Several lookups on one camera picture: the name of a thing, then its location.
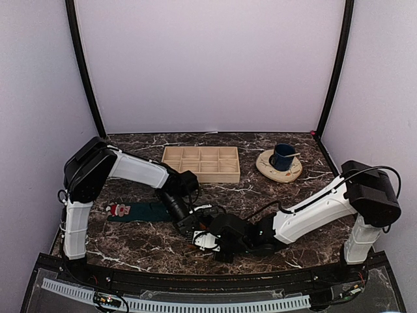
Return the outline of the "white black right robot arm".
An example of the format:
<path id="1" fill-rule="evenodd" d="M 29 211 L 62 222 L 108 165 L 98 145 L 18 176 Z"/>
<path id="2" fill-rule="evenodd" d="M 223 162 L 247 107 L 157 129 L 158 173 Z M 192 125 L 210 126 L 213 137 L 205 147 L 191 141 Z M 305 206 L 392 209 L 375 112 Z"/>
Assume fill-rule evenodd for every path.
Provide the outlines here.
<path id="1" fill-rule="evenodd" d="M 333 278 L 346 283 L 365 262 L 380 234 L 401 216 L 401 189 L 392 186 L 389 166 L 368 166 L 349 160 L 342 173 L 306 200 L 284 209 L 279 200 L 276 213 L 255 224 L 233 214 L 216 217 L 208 227 L 211 249 L 224 254 L 275 254 L 307 233 L 339 218 L 356 215 L 356 222 L 341 248 L 342 261 L 333 267 Z"/>

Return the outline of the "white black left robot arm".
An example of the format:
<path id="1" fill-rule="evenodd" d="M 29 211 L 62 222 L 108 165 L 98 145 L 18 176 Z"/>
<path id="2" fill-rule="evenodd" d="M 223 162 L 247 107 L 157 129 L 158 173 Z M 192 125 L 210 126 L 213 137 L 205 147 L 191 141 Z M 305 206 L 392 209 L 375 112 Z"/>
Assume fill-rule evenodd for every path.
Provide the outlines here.
<path id="1" fill-rule="evenodd" d="M 192 192 L 199 190 L 197 176 L 179 173 L 165 163 L 125 153 L 93 137 L 64 166 L 66 208 L 63 253 L 71 261 L 66 273 L 78 284 L 87 284 L 92 271 L 80 259 L 86 255 L 89 213 L 108 178 L 119 178 L 155 189 L 180 234 L 200 229 L 202 212 L 195 210 Z"/>

